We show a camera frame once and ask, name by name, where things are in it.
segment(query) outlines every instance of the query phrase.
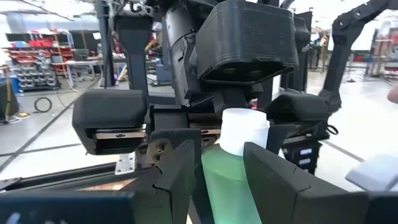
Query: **concrete floor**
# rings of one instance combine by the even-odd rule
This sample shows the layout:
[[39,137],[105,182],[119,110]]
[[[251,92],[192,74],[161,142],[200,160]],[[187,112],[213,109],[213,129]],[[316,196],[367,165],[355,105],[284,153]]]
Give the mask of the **concrete floor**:
[[[363,70],[353,70],[354,83],[343,81],[340,88],[343,107],[330,118],[340,132],[323,142],[316,175],[346,190],[360,190],[345,181],[344,176],[364,159],[378,153],[398,153],[394,134],[398,130],[398,105],[387,101],[391,85],[380,80],[363,80]],[[325,74],[308,74],[308,92],[317,94]],[[86,155],[72,126],[72,107],[68,106],[92,82],[78,83],[80,92],[46,91],[19,95],[18,100],[30,117],[14,124],[0,126],[0,180],[31,177],[68,169],[115,162],[118,156]],[[154,88],[157,94],[170,88]],[[46,96],[53,102],[48,113],[34,113],[34,100]]]

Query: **plastic bottle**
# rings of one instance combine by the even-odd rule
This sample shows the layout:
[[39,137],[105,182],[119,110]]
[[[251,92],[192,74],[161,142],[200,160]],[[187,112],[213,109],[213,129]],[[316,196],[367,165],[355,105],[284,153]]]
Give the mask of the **plastic bottle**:
[[246,178],[245,142],[266,147],[267,115],[230,108],[223,112],[220,144],[205,149],[201,157],[215,224],[261,224]]

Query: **black robotic arm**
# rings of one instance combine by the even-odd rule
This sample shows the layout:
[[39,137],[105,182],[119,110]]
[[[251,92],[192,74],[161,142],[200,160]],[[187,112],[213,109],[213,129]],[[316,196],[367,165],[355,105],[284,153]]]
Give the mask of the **black robotic arm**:
[[332,37],[335,46],[323,89],[319,93],[319,96],[326,101],[330,113],[334,113],[341,108],[339,88],[346,62],[351,53],[351,46],[361,34],[364,26],[386,9],[398,9],[398,1],[371,0],[338,16],[333,22]]
[[294,2],[294,0],[285,0],[280,4],[281,8],[288,9],[290,5]]

